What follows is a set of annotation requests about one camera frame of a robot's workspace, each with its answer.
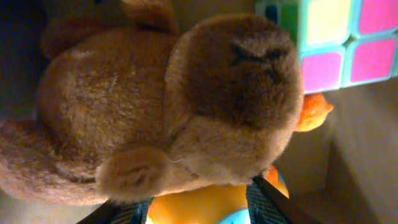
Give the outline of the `brown plush animal toy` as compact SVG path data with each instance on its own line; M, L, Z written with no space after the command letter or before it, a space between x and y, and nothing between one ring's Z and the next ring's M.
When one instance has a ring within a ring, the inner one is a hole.
M180 34L170 1L49 21L37 117L1 123L1 189L69 205L140 202L266 174L333 107L303 90L289 34L222 14Z

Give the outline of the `multicolour puzzle cube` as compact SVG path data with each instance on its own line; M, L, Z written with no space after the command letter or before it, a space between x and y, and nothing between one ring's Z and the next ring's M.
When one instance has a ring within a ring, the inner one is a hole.
M255 0L296 43L306 94L397 76L397 0Z

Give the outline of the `orange and blue duck toy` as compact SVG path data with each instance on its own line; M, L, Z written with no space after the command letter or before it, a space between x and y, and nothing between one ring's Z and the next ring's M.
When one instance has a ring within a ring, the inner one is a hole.
M147 224L250 224L246 186L211 185L153 199Z

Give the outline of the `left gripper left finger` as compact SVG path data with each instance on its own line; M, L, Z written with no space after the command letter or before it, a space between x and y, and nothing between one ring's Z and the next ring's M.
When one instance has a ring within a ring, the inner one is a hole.
M76 224L145 224L152 198L114 205L106 202Z

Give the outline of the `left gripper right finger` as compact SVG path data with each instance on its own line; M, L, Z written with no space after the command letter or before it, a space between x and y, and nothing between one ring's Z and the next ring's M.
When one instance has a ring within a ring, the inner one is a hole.
M246 187L251 224L322 224L260 176Z

